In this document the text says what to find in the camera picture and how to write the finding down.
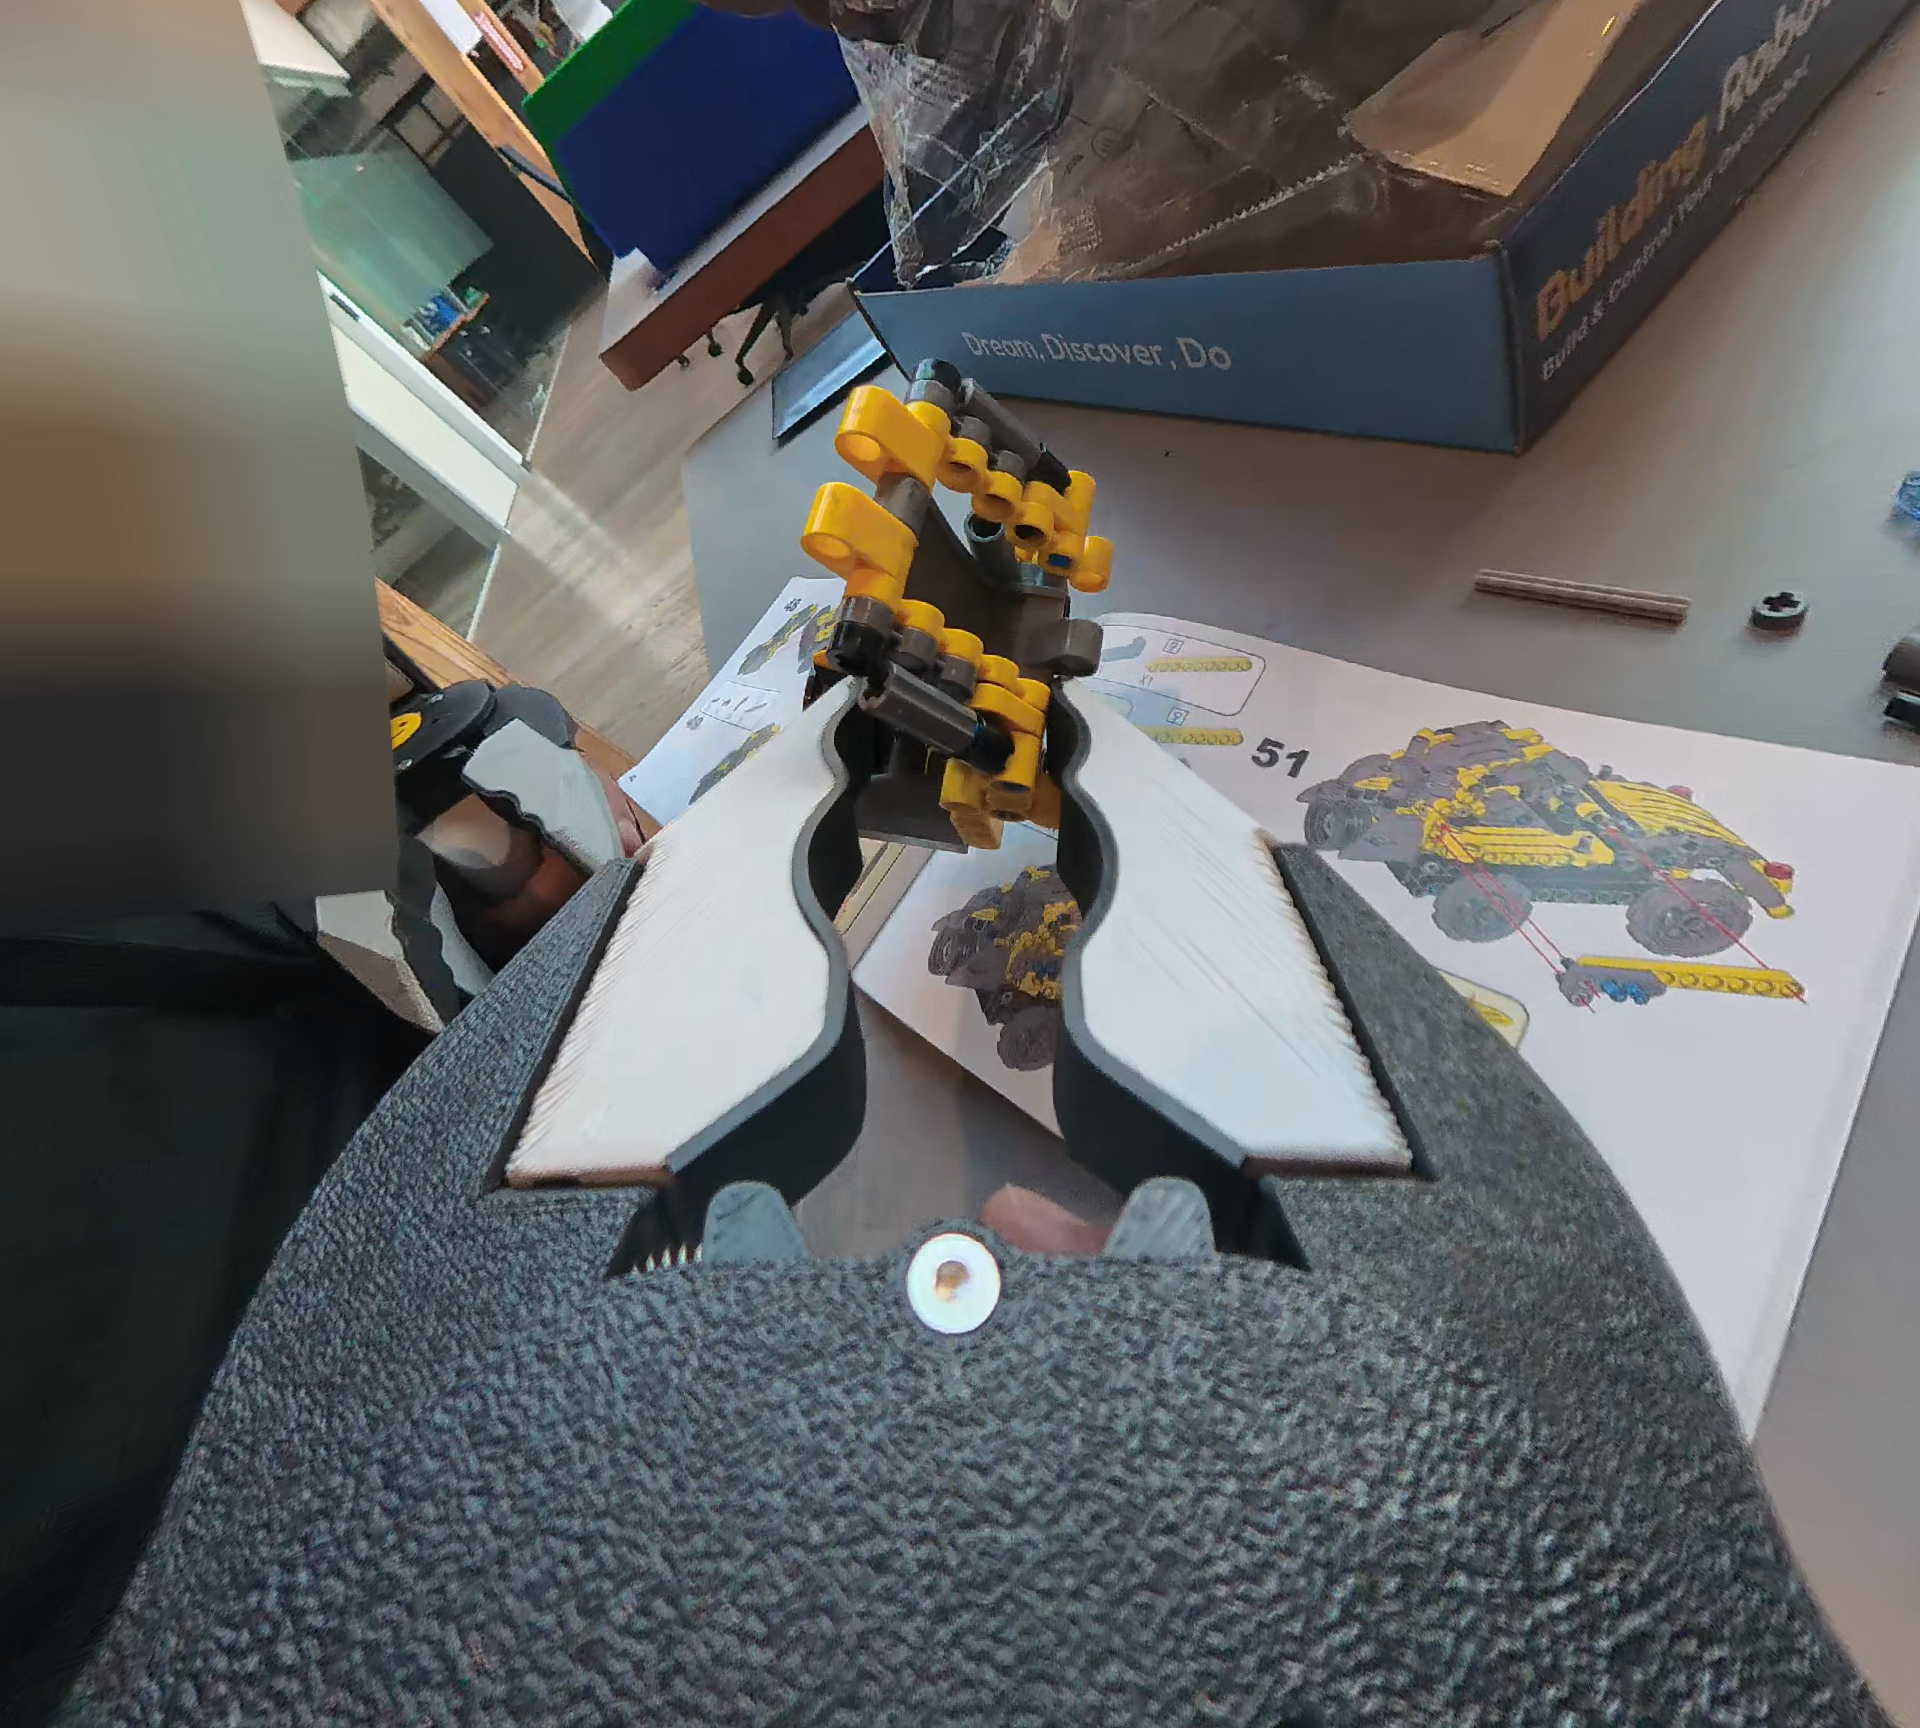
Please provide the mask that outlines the blue green partition panel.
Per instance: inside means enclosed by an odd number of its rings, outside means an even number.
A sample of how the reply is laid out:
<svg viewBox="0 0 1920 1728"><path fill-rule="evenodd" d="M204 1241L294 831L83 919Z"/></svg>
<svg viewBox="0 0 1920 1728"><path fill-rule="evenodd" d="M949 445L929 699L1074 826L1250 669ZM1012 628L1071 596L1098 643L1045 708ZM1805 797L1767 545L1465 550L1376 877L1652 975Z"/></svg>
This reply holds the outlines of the blue green partition panel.
<svg viewBox="0 0 1920 1728"><path fill-rule="evenodd" d="M597 241L670 274L856 106L841 40L794 10L626 0L524 114Z"/></svg>

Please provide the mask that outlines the white instruction booklet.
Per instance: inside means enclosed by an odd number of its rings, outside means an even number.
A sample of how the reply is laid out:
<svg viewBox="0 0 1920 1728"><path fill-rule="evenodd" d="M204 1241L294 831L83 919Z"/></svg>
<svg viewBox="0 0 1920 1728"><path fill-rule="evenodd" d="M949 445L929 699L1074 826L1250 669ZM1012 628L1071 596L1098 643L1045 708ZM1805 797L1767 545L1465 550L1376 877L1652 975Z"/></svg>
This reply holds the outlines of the white instruction booklet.
<svg viewBox="0 0 1920 1728"><path fill-rule="evenodd" d="M1916 926L1916 771L1486 696L1143 619L1053 701L1049 833L933 852L854 965L1113 1189L1406 1178L1307 879L1362 903L1593 1142L1759 1404Z"/></svg>

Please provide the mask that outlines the person's left hand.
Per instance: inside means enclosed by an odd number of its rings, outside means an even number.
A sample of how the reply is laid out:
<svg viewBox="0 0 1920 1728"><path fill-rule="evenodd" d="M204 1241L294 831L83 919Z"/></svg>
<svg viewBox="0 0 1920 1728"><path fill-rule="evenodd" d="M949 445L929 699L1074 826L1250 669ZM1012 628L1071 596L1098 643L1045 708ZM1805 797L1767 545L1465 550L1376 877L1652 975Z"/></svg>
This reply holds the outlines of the person's left hand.
<svg viewBox="0 0 1920 1728"><path fill-rule="evenodd" d="M491 971L508 966L587 884L587 874L538 831L480 797L444 811L420 842L468 948Z"/></svg>

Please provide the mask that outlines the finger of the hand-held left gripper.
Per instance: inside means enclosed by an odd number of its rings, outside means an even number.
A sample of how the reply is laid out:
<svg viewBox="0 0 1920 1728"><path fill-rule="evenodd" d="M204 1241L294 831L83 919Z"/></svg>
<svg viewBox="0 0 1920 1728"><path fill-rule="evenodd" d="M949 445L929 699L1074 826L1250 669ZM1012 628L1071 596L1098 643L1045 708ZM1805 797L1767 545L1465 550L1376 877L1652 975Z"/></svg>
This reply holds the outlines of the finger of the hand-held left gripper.
<svg viewBox="0 0 1920 1728"><path fill-rule="evenodd" d="M576 748L525 723L485 734L460 764L460 780L585 877L621 861L618 821L597 771Z"/></svg>
<svg viewBox="0 0 1920 1728"><path fill-rule="evenodd" d="M493 971L461 935L421 842L396 849L393 943L404 1015L421 1028L444 1028L491 987Z"/></svg>

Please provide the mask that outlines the blue cardboard kit box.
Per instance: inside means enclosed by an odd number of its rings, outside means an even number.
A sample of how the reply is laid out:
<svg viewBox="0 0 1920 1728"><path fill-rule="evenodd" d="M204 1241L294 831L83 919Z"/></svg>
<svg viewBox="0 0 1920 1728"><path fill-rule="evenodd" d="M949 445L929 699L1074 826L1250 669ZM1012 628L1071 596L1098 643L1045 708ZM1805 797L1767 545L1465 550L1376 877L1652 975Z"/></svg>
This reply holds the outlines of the blue cardboard kit box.
<svg viewBox="0 0 1920 1728"><path fill-rule="evenodd" d="M844 48L826 0L784 3ZM997 397L1515 452L1913 4L1491 0L1350 114L1446 191L1435 253L910 291L890 243L856 295L899 368Z"/></svg>

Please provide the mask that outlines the black flat tablet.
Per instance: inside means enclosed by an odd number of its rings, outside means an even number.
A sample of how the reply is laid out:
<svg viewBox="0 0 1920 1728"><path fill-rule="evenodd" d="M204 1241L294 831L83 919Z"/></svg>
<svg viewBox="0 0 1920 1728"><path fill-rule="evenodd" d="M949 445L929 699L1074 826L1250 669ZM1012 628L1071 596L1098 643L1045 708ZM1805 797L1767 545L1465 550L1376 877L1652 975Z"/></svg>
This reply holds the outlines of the black flat tablet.
<svg viewBox="0 0 1920 1728"><path fill-rule="evenodd" d="M771 440L782 447L871 382L892 356L861 310L851 310L771 381Z"/></svg>

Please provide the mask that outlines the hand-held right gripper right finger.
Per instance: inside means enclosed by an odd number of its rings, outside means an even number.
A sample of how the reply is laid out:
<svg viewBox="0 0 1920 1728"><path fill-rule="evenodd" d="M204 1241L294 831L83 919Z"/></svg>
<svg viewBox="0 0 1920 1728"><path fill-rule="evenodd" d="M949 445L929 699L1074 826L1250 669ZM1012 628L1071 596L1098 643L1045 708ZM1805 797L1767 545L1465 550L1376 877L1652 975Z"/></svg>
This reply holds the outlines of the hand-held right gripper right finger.
<svg viewBox="0 0 1920 1728"><path fill-rule="evenodd" d="M1228 1172L1410 1172L1275 839L1088 684L1059 691L1048 745L1079 914L1053 1068L1068 1141L1108 1146L1123 1178L1161 1175L1127 1164L1129 1116Z"/></svg>

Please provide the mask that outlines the yellow brick arm with piston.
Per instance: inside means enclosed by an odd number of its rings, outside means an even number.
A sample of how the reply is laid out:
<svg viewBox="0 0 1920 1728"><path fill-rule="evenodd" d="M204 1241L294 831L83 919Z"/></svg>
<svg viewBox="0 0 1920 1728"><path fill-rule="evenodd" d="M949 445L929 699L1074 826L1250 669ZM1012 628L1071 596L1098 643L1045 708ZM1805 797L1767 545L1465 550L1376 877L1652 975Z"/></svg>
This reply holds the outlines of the yellow brick arm with piston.
<svg viewBox="0 0 1920 1728"><path fill-rule="evenodd" d="M870 602L890 619L906 601L921 525L929 513L962 532L970 520L1006 532L1013 557L1059 578L1071 595L1099 595L1112 580L1113 546L1091 532L1096 485L1068 468L1044 440L981 382L956 365L925 359L902 397L856 389L834 435L858 485L830 483L815 492L799 545L841 585L841 598ZM963 740L949 740L941 798L974 809L972 780L1020 757L1009 774L1015 794L1031 794L1042 732L1058 691L1028 684L1012 692L1013 669L991 657L987 678L972 695L986 716Z"/></svg>

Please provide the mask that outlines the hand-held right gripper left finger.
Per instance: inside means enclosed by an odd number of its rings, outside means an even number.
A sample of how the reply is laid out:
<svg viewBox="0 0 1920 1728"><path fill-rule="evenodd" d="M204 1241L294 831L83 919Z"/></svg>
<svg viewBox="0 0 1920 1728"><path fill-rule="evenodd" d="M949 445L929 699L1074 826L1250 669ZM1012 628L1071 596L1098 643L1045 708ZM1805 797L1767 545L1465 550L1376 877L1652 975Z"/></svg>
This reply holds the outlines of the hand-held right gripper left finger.
<svg viewBox="0 0 1920 1728"><path fill-rule="evenodd" d="M836 684L663 829L505 1156L511 1189L818 1189L866 1063L836 919L868 740Z"/></svg>

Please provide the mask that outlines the grey desk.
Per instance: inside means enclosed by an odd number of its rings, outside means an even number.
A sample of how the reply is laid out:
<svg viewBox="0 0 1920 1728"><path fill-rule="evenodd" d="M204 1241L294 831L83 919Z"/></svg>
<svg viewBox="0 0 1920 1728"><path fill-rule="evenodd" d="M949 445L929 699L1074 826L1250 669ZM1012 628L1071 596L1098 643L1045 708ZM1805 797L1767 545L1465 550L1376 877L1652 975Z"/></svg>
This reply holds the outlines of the grey desk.
<svg viewBox="0 0 1920 1728"><path fill-rule="evenodd" d="M1385 445L1026 403L1115 510L1113 602L1530 706L1623 716L1916 780L1873 669L1916 623L1916 259L1889 228L1839 253L1763 241L1743 210L1523 455ZM1482 568L1686 596L1657 626L1473 590ZM1747 624L1798 590L1799 631ZM1595 1114L1683 1223L1667 1251L1710 1331L1787 1545L1897 1724L1917 1711L1917 980L1910 930L1882 1009L1846 1015L1866 1073L1804 1269L1761 1276L1710 1195L1757 1202L1759 1066L1712 1041L1724 1116L1666 1141L1647 1099Z"/></svg>

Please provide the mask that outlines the brown edged table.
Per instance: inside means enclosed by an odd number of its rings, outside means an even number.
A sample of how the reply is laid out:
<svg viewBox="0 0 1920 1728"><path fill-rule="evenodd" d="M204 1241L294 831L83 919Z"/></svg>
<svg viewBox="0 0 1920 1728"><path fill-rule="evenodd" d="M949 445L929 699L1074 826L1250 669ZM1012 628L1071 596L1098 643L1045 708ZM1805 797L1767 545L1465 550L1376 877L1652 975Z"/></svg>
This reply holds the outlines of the brown edged table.
<svg viewBox="0 0 1920 1728"><path fill-rule="evenodd" d="M883 185L871 129L851 111L660 274L640 253L611 257L597 361L634 392L676 366L755 291L861 210Z"/></svg>

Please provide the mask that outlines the grey axle rod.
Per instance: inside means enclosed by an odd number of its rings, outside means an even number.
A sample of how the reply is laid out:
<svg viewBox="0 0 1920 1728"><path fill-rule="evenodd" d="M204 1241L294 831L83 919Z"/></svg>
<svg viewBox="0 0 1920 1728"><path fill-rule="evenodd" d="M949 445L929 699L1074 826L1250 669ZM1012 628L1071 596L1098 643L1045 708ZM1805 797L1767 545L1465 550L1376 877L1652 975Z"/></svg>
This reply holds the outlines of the grey axle rod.
<svg viewBox="0 0 1920 1728"><path fill-rule="evenodd" d="M1615 585L1574 582L1519 571L1482 568L1472 576L1475 595L1528 602L1569 613L1644 621L1655 626L1680 626L1691 613L1686 595L1623 589Z"/></svg>

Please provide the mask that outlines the clear plastic bags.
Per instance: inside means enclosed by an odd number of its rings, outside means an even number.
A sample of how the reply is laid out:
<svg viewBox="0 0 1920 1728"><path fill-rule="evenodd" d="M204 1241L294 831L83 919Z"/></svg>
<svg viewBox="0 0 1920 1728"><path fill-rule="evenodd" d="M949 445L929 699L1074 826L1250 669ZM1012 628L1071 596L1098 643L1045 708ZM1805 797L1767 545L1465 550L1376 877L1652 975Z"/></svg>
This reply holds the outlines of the clear plastic bags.
<svg viewBox="0 0 1920 1728"><path fill-rule="evenodd" d="M1435 253L1350 117L1491 0L826 0L902 288Z"/></svg>

